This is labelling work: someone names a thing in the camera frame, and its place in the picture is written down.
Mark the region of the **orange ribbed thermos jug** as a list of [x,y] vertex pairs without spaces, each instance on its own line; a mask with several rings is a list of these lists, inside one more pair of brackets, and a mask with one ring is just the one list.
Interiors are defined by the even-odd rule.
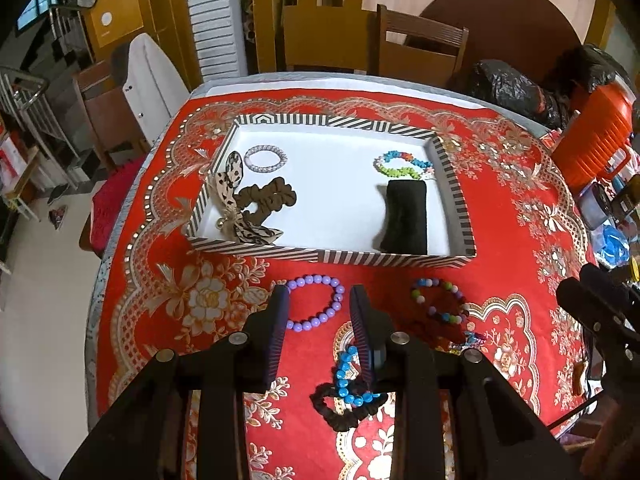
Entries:
[[631,129],[627,92],[617,82],[595,88],[551,155],[573,195],[594,180],[612,180],[626,166]]

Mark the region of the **grey lidded cup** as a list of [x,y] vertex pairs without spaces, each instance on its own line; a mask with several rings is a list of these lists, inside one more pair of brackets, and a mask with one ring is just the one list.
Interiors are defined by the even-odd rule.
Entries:
[[594,231],[610,218],[612,214],[611,201],[605,188],[597,181],[593,181],[582,190],[577,199],[582,220],[589,231]]

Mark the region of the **black fabric pouch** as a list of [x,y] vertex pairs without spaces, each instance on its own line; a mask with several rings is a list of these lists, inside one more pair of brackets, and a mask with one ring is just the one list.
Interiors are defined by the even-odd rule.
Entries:
[[426,184],[390,181],[386,188],[386,226],[380,247],[388,254],[426,255]]

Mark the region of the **black plastic bag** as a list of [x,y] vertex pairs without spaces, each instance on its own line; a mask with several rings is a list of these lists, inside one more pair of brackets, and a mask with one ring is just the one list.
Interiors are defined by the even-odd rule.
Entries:
[[570,121],[567,106],[558,96],[500,60],[475,63],[466,81],[466,92],[549,129],[563,130]]

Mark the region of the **leopard print bow scrunchie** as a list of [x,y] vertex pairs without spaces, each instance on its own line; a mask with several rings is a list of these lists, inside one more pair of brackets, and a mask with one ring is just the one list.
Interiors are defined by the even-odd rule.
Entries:
[[227,157],[224,171],[215,172],[207,178],[207,185],[217,197],[222,210],[217,222],[218,229],[229,232],[238,243],[273,245],[283,232],[265,226],[254,226],[244,218],[242,209],[234,198],[234,192],[240,185],[243,174],[242,157],[237,151],[233,151]]

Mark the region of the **brown striped scrunchie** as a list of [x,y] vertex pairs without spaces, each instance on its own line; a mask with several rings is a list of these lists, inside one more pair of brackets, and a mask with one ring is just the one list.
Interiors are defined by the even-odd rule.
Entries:
[[234,194],[234,199],[244,220],[252,226],[261,226],[273,212],[283,207],[293,207],[297,195],[282,177],[275,177],[264,186],[253,184],[242,188]]

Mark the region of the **red floral tablecloth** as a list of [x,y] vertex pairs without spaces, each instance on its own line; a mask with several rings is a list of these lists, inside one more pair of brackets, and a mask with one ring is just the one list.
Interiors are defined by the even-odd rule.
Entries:
[[[458,285],[469,300],[464,328],[485,336],[480,350],[543,422],[584,397],[582,330],[556,304],[562,278],[577,275],[588,249],[573,202],[544,146],[492,110],[348,90],[231,93],[186,104],[137,178],[114,229],[96,283],[91,321],[96,350],[93,411],[101,416],[161,348],[208,348],[240,330],[277,283],[304,274],[367,287],[396,326],[427,340],[437,323],[410,298],[419,278]],[[476,257],[462,269],[344,266],[197,252],[186,226],[212,158],[239,114],[320,113],[404,122],[435,131],[470,213]],[[352,336],[348,307],[326,326],[285,337],[278,376],[244,399],[248,460],[255,479],[387,479],[394,443],[393,396],[355,432],[337,436],[309,395],[331,378],[338,349]]]

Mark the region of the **wooden chair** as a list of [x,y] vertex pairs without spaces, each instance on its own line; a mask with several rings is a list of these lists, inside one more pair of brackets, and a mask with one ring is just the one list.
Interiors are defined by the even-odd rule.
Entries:
[[460,72],[469,29],[420,16],[376,8],[376,76],[447,88]]

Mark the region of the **small colourful hair clips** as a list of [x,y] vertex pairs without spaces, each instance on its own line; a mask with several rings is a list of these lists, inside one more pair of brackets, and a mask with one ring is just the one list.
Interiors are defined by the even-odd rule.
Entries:
[[484,334],[477,332],[469,332],[466,330],[463,333],[462,342],[452,342],[444,340],[444,343],[437,347],[439,351],[455,354],[460,356],[464,350],[476,349],[480,350],[485,344],[487,337]]

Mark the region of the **striped white tray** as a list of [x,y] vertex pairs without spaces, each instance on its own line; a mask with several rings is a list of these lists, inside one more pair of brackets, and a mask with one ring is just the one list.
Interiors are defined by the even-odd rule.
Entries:
[[[207,178],[224,171],[233,151],[244,166],[235,193],[275,177],[296,192],[293,207],[283,207],[264,222],[283,232],[273,245],[238,243],[218,229],[222,210]],[[388,254],[380,247],[390,177],[376,168],[388,152],[431,165],[421,177],[426,184],[426,255]],[[319,114],[236,116],[198,192],[186,237],[202,252],[356,266],[464,266],[477,255],[460,183],[436,132]]]

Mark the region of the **black scrunchie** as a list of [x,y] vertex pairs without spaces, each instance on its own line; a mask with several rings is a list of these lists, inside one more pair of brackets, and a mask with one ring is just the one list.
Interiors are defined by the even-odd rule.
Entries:
[[[326,399],[342,400],[347,408],[343,413],[334,411]],[[363,419],[378,414],[388,400],[388,394],[371,392],[359,377],[355,379],[337,379],[333,384],[324,382],[318,385],[309,396],[314,410],[335,432],[356,429]]]

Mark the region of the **blue plastic bag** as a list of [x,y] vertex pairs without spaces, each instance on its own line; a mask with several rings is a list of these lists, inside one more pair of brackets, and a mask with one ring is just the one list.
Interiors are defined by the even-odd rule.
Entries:
[[597,255],[609,266],[622,266],[630,257],[629,244],[623,232],[604,224],[597,236]]

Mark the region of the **dark round tabletop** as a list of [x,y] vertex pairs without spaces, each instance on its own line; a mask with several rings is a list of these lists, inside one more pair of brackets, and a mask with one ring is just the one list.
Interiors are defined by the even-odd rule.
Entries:
[[469,31],[457,76],[460,87],[483,60],[506,62],[542,84],[564,52],[582,45],[550,0],[434,0],[420,15]]

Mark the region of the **red cushioned stool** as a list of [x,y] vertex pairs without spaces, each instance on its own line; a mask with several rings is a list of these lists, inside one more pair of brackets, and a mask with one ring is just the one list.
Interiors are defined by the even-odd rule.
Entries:
[[89,217],[82,228],[79,247],[102,259],[122,204],[145,160],[141,156],[112,172],[91,200]]

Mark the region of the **white louvered door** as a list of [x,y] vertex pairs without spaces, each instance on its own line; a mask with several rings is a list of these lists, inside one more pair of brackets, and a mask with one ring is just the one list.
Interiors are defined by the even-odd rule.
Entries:
[[247,75],[241,0],[186,0],[205,81]]

